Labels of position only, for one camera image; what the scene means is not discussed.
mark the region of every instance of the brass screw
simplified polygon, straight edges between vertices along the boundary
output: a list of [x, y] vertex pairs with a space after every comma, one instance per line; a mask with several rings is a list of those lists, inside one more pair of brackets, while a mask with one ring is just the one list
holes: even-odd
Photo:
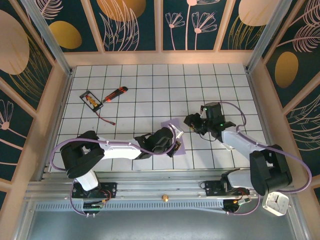
[[163, 196], [162, 196], [162, 201], [168, 202], [168, 201], [169, 201], [168, 195], [163, 195]]

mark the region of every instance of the clock face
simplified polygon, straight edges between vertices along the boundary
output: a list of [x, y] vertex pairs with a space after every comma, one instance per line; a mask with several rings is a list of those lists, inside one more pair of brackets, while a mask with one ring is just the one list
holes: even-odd
[[268, 194], [263, 207], [269, 212], [282, 216], [285, 215], [289, 205], [289, 198], [280, 192], [271, 192]]

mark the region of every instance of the white grid surface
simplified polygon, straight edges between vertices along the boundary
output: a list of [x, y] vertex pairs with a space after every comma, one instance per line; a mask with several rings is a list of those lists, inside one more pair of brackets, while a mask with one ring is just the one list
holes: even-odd
[[[80, 99], [90, 90], [98, 99], [119, 87], [128, 91], [105, 103], [98, 111], [101, 117], [116, 123], [102, 121]], [[128, 140], [161, 128], [161, 122], [179, 119], [186, 154], [170, 158], [153, 156], [144, 160], [106, 159], [94, 170], [181, 170], [247, 168], [249, 161], [238, 151], [228, 151], [217, 140], [200, 138], [183, 121], [189, 114], [200, 111], [200, 106], [212, 101], [228, 101], [246, 114], [245, 132], [265, 143], [257, 109], [253, 101], [244, 67], [241, 64], [149, 64], [78, 66], [64, 111], [57, 144], [94, 130], [106, 139]], [[243, 124], [243, 119], [232, 106], [223, 105], [226, 121]], [[214, 140], [207, 133], [207, 140]], [[60, 153], [54, 163], [63, 168]]]

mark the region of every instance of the red wire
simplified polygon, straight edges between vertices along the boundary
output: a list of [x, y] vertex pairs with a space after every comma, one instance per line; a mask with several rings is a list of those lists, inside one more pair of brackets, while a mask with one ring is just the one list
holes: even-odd
[[106, 123], [112, 124], [113, 126], [116, 125], [113, 121], [108, 121], [106, 119], [104, 119], [103, 117], [101, 117], [97, 112], [95, 113], [102, 121], [105, 121]]

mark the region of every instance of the purple cloth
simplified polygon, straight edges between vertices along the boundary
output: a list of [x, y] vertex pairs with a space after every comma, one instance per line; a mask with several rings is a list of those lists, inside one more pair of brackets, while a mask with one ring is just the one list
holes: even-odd
[[[171, 120], [168, 120], [168, 121], [163, 121], [161, 123], [161, 127], [167, 127], [169, 124], [173, 124], [174, 126], [180, 128], [180, 124], [179, 124], [179, 119], [178, 118], [174, 118], [174, 119], [171, 119]], [[175, 156], [186, 154], [185, 145], [184, 145], [184, 141], [183, 141], [182, 137], [179, 138], [179, 142], [181, 143], [181, 146], [180, 146], [179, 150], [176, 151], [176, 153], [174, 154]]]

